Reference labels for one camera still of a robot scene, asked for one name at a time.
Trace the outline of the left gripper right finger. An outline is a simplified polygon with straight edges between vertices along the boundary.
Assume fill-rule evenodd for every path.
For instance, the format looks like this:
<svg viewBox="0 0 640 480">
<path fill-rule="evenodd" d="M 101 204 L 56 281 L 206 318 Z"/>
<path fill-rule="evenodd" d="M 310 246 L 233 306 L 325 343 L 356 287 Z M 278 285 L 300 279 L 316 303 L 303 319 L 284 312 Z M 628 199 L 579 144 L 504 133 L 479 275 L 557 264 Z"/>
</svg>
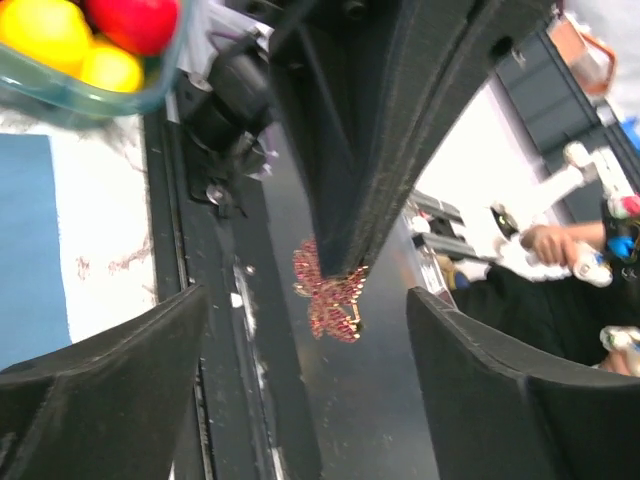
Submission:
<svg viewBox="0 0 640 480">
<path fill-rule="evenodd" d="M 406 314 L 441 478 L 638 478 L 638 379 L 539 351 L 422 288 Z"/>
</svg>

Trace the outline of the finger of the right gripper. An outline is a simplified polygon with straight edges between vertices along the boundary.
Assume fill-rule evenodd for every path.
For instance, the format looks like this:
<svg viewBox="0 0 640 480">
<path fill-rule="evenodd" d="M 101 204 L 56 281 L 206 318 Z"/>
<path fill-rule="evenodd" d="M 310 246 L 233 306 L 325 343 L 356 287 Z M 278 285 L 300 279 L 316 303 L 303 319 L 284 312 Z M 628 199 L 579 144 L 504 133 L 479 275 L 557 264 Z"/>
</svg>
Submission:
<svg viewBox="0 0 640 480">
<path fill-rule="evenodd" d="M 373 264 L 414 183 L 546 1 L 294 1 L 269 84 L 309 199 L 320 267 Z"/>
</svg>

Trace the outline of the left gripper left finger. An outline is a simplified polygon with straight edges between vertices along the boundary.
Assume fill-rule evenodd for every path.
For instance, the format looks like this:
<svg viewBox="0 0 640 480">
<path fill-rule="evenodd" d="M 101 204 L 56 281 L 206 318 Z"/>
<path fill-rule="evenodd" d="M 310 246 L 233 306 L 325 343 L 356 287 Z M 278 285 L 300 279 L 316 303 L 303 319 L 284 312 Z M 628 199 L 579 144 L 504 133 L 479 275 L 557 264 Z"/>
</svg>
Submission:
<svg viewBox="0 0 640 480">
<path fill-rule="evenodd" d="M 4 479 L 166 479 L 193 388 L 207 291 L 1 373 Z"/>
</svg>

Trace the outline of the blue tank top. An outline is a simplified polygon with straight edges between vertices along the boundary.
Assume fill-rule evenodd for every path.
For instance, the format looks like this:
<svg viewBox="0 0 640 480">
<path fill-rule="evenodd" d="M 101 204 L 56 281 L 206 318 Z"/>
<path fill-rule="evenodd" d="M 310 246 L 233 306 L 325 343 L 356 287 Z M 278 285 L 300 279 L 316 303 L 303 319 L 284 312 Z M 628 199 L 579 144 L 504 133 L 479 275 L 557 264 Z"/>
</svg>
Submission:
<svg viewBox="0 0 640 480">
<path fill-rule="evenodd" d="M 1 136 L 1 367 L 71 343 L 50 142 Z"/>
</svg>

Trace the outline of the gold red brooch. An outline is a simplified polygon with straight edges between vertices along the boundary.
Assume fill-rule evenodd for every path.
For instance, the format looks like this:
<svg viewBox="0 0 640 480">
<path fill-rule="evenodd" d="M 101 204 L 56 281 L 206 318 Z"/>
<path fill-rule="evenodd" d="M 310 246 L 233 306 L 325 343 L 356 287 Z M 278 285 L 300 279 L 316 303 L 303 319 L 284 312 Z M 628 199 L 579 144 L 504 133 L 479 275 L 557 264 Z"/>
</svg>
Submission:
<svg viewBox="0 0 640 480">
<path fill-rule="evenodd" d="M 308 319 L 312 335 L 316 339 L 328 335 L 341 342 L 356 342 L 362 329 L 358 299 L 369 267 L 360 266 L 343 278 L 324 278 L 313 238 L 301 243 L 293 252 L 292 261 L 297 278 L 294 291 L 310 299 Z"/>
</svg>

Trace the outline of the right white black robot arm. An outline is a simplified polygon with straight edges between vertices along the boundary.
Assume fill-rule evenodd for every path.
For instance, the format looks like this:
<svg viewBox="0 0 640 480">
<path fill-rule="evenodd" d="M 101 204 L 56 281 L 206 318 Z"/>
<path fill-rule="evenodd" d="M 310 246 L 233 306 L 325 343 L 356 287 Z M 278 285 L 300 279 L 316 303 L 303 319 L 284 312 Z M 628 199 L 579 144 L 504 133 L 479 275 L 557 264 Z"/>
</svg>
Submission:
<svg viewBox="0 0 640 480">
<path fill-rule="evenodd" d="M 278 122 L 304 186 L 322 273 L 374 264 L 405 201 L 495 65 L 548 1 L 289 1 L 268 46 L 241 34 L 183 113 L 229 191 L 241 135 Z"/>
</svg>

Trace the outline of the person hand in background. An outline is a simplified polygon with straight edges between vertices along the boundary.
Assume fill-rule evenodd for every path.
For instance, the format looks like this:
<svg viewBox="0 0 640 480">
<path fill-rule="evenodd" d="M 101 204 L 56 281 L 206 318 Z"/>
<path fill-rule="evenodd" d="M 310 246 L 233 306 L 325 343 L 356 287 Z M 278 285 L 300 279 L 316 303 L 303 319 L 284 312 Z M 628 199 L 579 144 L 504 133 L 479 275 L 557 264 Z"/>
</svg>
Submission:
<svg viewBox="0 0 640 480">
<path fill-rule="evenodd" d="M 521 236 L 520 243 L 547 266 L 573 267 L 577 259 L 576 242 L 564 227 L 531 227 Z"/>
</svg>

